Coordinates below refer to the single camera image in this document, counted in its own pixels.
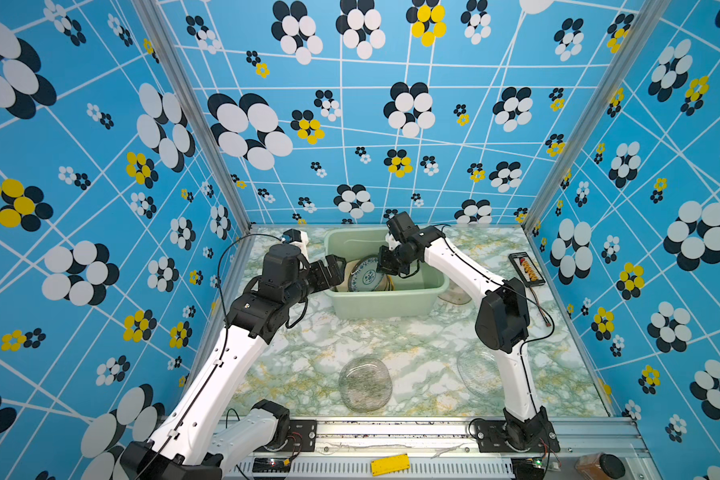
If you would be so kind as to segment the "blue patterned plate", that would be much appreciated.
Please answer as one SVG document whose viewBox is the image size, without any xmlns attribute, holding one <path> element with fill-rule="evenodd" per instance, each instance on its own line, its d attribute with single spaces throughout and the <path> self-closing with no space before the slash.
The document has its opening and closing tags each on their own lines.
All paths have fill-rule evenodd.
<svg viewBox="0 0 720 480">
<path fill-rule="evenodd" d="M 378 270 L 378 257 L 368 256 L 360 259 L 356 271 L 357 287 L 353 292 L 380 291 L 387 277 Z"/>
</svg>

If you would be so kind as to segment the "beige ceramic plate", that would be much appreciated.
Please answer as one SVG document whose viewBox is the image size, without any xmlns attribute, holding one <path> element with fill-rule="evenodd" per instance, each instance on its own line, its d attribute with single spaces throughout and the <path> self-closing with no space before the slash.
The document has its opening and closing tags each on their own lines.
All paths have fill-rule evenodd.
<svg viewBox="0 0 720 480">
<path fill-rule="evenodd" d="M 343 290 L 346 292 L 353 292 L 356 290 L 357 287 L 357 280 L 356 280 L 356 271 L 357 267 L 360 263 L 360 260 L 352 260 L 349 261 L 346 265 L 345 274 L 346 278 L 345 281 L 342 283 Z"/>
</svg>

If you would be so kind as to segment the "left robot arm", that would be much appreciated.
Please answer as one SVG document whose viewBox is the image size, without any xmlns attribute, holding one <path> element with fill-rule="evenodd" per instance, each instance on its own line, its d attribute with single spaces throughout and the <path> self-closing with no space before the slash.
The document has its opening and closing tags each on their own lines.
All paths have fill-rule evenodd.
<svg viewBox="0 0 720 480">
<path fill-rule="evenodd" d="M 345 278 L 345 258 L 310 261 L 306 245 L 301 240 L 269 248 L 261 273 L 226 307 L 214 350 L 188 393 L 148 440 L 124 451 L 120 465 L 127 478 L 222 479 L 256 449 L 286 442 L 290 412 L 267 400 L 224 431 L 216 429 L 276 333 L 294 327 L 291 308 Z"/>
</svg>

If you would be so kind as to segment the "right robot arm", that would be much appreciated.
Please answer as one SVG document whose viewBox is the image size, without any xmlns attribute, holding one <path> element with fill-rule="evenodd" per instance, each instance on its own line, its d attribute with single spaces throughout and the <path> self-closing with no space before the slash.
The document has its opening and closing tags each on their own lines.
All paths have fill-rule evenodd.
<svg viewBox="0 0 720 480">
<path fill-rule="evenodd" d="M 531 341 L 531 319 L 522 281 L 489 272 L 442 230 L 419 227 L 406 213 L 388 220 L 387 229 L 378 271 L 404 278 L 413 266 L 427 264 L 455 282 L 477 305 L 475 332 L 493 351 L 502 381 L 507 443 L 517 451 L 542 444 L 550 452 L 559 452 L 558 437 L 538 398 L 524 348 Z"/>
</svg>

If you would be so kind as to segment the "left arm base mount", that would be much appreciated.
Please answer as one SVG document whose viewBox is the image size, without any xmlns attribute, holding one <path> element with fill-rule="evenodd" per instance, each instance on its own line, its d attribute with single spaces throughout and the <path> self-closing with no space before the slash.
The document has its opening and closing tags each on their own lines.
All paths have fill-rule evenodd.
<svg viewBox="0 0 720 480">
<path fill-rule="evenodd" d="M 312 419 L 293 419 L 288 432 L 282 440 L 258 449 L 259 452 L 314 452 L 317 440 L 318 421 Z"/>
</svg>

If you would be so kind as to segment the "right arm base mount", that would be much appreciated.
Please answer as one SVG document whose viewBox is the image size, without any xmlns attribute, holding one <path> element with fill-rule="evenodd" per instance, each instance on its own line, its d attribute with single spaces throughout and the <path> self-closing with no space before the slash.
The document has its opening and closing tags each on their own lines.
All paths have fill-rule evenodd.
<svg viewBox="0 0 720 480">
<path fill-rule="evenodd" d="M 549 421 L 506 422 L 473 419 L 468 434 L 481 453 L 559 453 L 559 437 Z"/>
</svg>

